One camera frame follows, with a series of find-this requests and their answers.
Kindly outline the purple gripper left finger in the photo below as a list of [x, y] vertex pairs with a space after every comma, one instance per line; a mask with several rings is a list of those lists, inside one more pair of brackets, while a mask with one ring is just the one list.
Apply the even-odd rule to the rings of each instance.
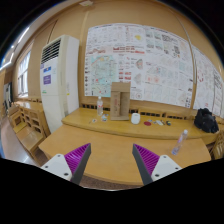
[[88, 143], [66, 155], [56, 154], [42, 166], [42, 169], [79, 185], [90, 155], [91, 144]]

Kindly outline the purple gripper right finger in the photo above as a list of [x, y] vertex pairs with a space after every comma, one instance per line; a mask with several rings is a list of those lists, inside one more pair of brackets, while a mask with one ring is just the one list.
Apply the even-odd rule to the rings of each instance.
[[168, 155], [159, 156], [137, 144], [133, 145], [132, 154], [144, 185], [181, 170]]

